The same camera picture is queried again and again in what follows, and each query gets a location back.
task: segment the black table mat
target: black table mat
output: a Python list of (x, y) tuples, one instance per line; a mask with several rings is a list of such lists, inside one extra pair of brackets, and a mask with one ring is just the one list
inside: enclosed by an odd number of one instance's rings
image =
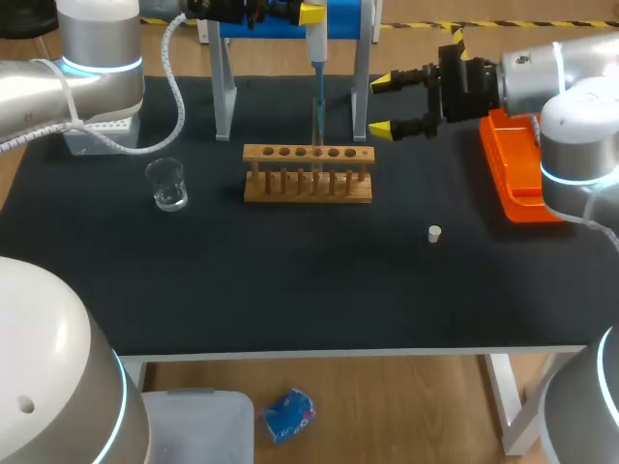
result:
[[(176, 117), (146, 81), (141, 146)], [(232, 142), (210, 80), (180, 79), (190, 205), (165, 214), (153, 157), (74, 158), (33, 142), (0, 216), (0, 254), (63, 278), (121, 355), (584, 344), (617, 321), (617, 256), (582, 226), (504, 217), (478, 123), (376, 147), (371, 205), (245, 204), (244, 143), (310, 143), (310, 77), (237, 78)], [(348, 144), (350, 79), (327, 80), (326, 142)], [(370, 97), (368, 118), (421, 114), (423, 89)], [(427, 229), (443, 228), (436, 246)]]

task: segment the blue plastic bag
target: blue plastic bag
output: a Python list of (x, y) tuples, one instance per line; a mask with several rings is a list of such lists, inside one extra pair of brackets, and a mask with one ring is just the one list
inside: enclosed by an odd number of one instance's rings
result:
[(301, 432), (313, 421), (316, 411), (310, 397), (300, 390), (292, 389), (280, 401), (260, 414), (276, 445)]

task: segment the wooden test tube rack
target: wooden test tube rack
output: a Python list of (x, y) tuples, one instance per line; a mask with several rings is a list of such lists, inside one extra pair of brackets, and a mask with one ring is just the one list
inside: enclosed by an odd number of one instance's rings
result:
[[(243, 161), (251, 165), (245, 201), (277, 203), (371, 203), (372, 147), (311, 145), (246, 145)], [(286, 164), (274, 172), (260, 164)], [(322, 171), (294, 164), (322, 165)]]

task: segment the orange container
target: orange container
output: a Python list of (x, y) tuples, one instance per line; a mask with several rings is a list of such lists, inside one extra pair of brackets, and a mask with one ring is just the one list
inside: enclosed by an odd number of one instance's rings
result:
[(508, 118), (495, 109), (482, 120), (480, 134), (505, 215), (512, 222), (560, 222), (542, 198), (541, 153), (531, 118)]

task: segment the transparent container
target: transparent container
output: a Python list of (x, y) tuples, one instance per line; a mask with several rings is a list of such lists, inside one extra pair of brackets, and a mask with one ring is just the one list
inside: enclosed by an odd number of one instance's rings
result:
[(183, 163), (174, 158), (157, 159), (146, 167), (145, 174), (160, 210), (173, 213), (185, 208), (189, 197)]

